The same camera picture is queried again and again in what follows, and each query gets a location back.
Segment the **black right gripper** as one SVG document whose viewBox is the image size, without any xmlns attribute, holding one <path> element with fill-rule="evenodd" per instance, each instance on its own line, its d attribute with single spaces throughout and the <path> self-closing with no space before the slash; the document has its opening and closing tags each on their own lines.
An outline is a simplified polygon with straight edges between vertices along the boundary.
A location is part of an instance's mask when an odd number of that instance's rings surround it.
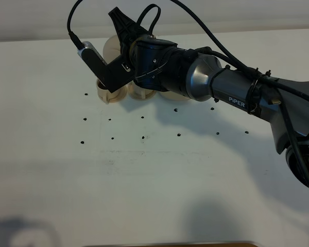
<svg viewBox="0 0 309 247">
<path fill-rule="evenodd" d="M 186 75 L 198 53 L 193 49 L 181 49 L 174 42 L 155 38 L 153 30 L 161 8 L 158 8 L 149 29 L 144 29 L 141 22 L 151 9 L 145 8 L 136 22 L 117 7 L 109 12 L 121 45 L 123 61 L 134 69 L 133 81 L 137 86 L 159 92 L 171 91 L 187 97 Z"/>
</svg>

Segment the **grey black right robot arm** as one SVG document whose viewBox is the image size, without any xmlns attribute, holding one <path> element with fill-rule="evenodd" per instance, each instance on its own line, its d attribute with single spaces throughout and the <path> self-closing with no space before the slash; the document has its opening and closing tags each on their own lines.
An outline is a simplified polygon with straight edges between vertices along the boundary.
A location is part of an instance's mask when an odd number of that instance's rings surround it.
<svg viewBox="0 0 309 247">
<path fill-rule="evenodd" d="M 309 188 L 309 82 L 272 77 L 247 67 L 224 46 L 182 49 L 156 39 L 141 22 L 149 5 L 134 21 L 118 8 L 109 16 L 120 45 L 124 73 L 116 73 L 115 86 L 133 81 L 137 86 L 173 92 L 196 101 L 226 102 L 270 123 L 278 153 L 285 152 L 294 176 Z"/>
</svg>

